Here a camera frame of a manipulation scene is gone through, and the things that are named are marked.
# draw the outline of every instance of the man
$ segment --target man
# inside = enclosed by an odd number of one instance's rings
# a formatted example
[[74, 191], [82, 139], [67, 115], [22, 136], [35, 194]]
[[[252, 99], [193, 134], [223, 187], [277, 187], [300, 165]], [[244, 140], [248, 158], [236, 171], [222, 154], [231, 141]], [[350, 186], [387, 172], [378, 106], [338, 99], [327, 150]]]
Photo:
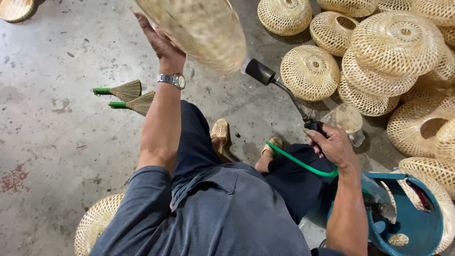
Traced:
[[[135, 16], [160, 60], [159, 74], [181, 74], [185, 54], [152, 29], [143, 14]], [[216, 151], [226, 141], [227, 123], [219, 120], [211, 139], [202, 113], [180, 101], [180, 95], [176, 86], [158, 83], [136, 173], [91, 256], [367, 255], [359, 161], [344, 131], [322, 124], [328, 138], [306, 130], [311, 146], [287, 149], [319, 170], [330, 172], [333, 164], [339, 169], [326, 248], [310, 251], [297, 223], [308, 211], [305, 198], [314, 200], [330, 180], [282, 156], [273, 159], [269, 148], [256, 164], [258, 170], [222, 164]], [[269, 174], [264, 178], [258, 171]]]

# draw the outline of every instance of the sandal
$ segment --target sandal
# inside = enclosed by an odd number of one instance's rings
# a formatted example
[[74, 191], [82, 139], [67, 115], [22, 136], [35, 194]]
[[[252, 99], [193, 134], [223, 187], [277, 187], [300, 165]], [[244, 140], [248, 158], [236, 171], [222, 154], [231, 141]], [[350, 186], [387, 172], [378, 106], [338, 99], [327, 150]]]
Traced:
[[225, 119], [223, 119], [223, 118], [218, 119], [218, 121], [215, 122], [215, 124], [212, 128], [212, 133], [210, 134], [210, 138], [215, 138], [215, 137], [225, 138], [225, 140], [222, 143], [220, 150], [219, 150], [220, 154], [223, 149], [223, 146], [226, 145], [226, 143], [228, 142], [228, 127], [229, 127], [229, 124], [227, 123], [227, 121]]
[[[277, 146], [278, 148], [283, 149], [283, 141], [281, 140], [280, 137], [273, 137], [268, 141], [273, 145]], [[267, 144], [265, 144], [264, 149], [261, 151], [261, 156], [264, 154], [264, 151], [266, 150], [270, 150], [270, 152], [272, 152], [273, 156], [275, 157], [276, 152]]]

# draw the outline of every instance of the wristwatch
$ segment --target wristwatch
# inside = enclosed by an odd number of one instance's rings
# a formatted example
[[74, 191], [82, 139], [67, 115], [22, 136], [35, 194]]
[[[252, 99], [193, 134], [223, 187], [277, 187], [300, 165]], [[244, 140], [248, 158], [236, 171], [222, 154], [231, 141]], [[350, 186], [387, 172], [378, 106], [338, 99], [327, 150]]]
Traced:
[[179, 88], [180, 90], [185, 89], [185, 78], [182, 74], [175, 74], [175, 75], [165, 75], [159, 74], [158, 75], [158, 82], [165, 82], [175, 85], [175, 87]]

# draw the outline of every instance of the watch face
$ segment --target watch face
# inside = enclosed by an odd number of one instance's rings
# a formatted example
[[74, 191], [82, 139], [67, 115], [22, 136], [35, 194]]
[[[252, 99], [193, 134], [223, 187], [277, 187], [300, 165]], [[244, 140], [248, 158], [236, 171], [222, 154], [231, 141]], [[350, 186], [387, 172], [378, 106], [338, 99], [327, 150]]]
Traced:
[[180, 90], [185, 89], [186, 82], [185, 82], [185, 77], [183, 77], [183, 75], [178, 76], [177, 83], [178, 83], [178, 87], [180, 88]]

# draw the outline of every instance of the small broom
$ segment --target small broom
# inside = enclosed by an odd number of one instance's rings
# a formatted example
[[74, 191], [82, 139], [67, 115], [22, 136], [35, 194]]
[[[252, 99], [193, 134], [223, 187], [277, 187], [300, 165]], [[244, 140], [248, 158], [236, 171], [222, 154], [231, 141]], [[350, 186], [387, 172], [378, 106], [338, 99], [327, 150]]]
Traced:
[[129, 102], [141, 95], [141, 81], [134, 80], [132, 82], [120, 85], [114, 88], [93, 88], [92, 92], [98, 94], [112, 94], [124, 102]]
[[148, 92], [129, 102], [109, 102], [108, 105], [113, 108], [129, 108], [145, 116], [147, 115], [154, 97], [155, 92]]

